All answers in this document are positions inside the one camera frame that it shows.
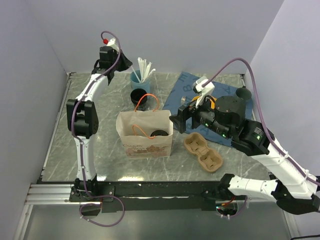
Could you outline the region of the brown cardboard cup carrier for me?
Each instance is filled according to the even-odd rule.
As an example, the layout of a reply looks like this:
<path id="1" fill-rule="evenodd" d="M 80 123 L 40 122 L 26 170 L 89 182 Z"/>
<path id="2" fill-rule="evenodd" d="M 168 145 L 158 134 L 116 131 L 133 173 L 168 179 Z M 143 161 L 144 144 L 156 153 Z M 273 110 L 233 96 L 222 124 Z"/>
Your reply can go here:
<path id="1" fill-rule="evenodd" d="M 208 146 L 207 140 L 199 133 L 189 134 L 183 141 L 185 149 L 197 156 L 198 163 L 201 167 L 209 172 L 216 172 L 223 165 L 223 158 L 213 148 Z"/>

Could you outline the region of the brown paper takeout bag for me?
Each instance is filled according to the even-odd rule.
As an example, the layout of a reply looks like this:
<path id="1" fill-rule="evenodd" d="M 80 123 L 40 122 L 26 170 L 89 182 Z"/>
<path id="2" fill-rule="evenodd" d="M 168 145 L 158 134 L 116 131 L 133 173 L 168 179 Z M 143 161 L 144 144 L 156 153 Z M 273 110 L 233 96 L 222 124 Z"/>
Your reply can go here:
<path id="1" fill-rule="evenodd" d="M 122 111 L 116 118 L 115 127 L 128 158 L 169 157 L 172 151 L 173 123 L 169 110 Z M 155 130 L 164 130 L 168 136 L 150 137 Z"/>

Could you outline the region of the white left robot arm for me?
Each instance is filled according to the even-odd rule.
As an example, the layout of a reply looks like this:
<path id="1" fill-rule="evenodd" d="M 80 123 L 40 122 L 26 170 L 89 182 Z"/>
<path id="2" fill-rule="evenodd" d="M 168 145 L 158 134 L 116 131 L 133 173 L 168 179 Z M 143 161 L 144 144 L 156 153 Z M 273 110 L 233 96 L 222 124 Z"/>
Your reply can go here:
<path id="1" fill-rule="evenodd" d="M 77 153 L 74 188 L 87 201 L 94 201 L 99 195 L 94 164 L 94 141 L 99 129 L 95 101 L 111 83 L 115 72 L 125 71 L 132 64 L 120 47 L 100 47 L 99 59 L 93 66 L 87 85 L 76 98 L 66 102 L 67 127 L 75 141 Z"/>

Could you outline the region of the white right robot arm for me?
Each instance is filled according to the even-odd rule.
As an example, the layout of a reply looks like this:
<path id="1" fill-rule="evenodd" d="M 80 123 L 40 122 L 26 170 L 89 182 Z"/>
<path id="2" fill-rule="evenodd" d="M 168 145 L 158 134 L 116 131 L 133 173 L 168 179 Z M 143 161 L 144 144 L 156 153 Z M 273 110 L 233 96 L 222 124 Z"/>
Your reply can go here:
<path id="1" fill-rule="evenodd" d="M 211 195 L 217 200 L 235 196 L 260 198 L 274 202 L 293 215 L 319 212 L 320 180 L 302 169 L 280 146 L 273 133 L 258 121 L 245 117 L 246 101 L 239 97 L 222 96 L 211 108 L 210 97 L 196 105 L 192 101 L 178 108 L 169 119 L 180 132 L 186 131 L 186 121 L 191 119 L 195 129 L 203 125 L 219 136 L 230 139 L 231 146 L 264 165 L 273 175 L 271 180 L 243 178 L 226 173 Z"/>

